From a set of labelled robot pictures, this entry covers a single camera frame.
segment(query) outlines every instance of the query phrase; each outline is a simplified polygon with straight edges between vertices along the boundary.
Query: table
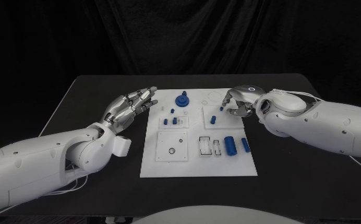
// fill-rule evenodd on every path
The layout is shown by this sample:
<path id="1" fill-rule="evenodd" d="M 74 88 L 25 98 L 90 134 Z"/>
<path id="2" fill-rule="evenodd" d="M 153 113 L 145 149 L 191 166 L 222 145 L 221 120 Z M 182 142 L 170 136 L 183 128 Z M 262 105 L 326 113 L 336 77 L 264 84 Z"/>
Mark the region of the table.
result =
<path id="1" fill-rule="evenodd" d="M 137 89 L 244 84 L 319 96 L 301 74 L 80 76 L 42 135 L 86 128 L 100 121 L 114 98 Z M 145 112 L 123 132 L 133 140 L 129 156 L 113 156 L 81 190 L 41 197 L 4 214 L 142 217 L 176 207 L 225 205 L 290 217 L 361 219 L 361 167 L 349 156 L 273 135 L 257 115 L 244 122 L 260 176 L 140 178 L 147 117 Z"/>

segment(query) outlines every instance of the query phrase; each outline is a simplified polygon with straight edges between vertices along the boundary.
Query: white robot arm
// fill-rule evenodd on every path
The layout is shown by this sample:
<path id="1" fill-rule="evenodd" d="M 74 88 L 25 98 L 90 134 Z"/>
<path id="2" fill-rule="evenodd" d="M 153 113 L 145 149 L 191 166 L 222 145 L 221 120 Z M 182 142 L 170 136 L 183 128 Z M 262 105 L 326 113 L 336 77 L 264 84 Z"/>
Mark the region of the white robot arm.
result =
<path id="1" fill-rule="evenodd" d="M 0 209 L 40 198 L 99 172 L 111 155 L 127 156 L 130 139 L 117 134 L 157 100 L 157 87 L 120 96 L 100 123 L 88 128 L 17 142 L 0 149 Z M 75 168 L 65 169 L 65 159 Z"/>
<path id="2" fill-rule="evenodd" d="M 278 89 L 265 92 L 252 85 L 238 86 L 229 90 L 224 106 L 235 98 L 239 109 L 228 109 L 229 113 L 248 117 L 255 109 L 273 134 L 293 136 L 330 152 L 361 157 L 361 108 L 319 98 L 316 103 L 307 103 L 291 93 L 314 97 L 303 92 Z"/>

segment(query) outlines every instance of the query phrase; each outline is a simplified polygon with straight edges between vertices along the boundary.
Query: black curtain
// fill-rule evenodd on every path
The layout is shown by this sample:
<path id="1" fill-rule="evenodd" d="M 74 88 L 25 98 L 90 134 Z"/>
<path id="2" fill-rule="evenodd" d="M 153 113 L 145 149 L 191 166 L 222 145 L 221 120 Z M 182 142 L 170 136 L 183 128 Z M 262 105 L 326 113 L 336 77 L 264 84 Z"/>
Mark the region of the black curtain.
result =
<path id="1" fill-rule="evenodd" d="M 84 74 L 303 73 L 361 105 L 360 2 L 0 0 L 4 115 L 40 132 Z"/>

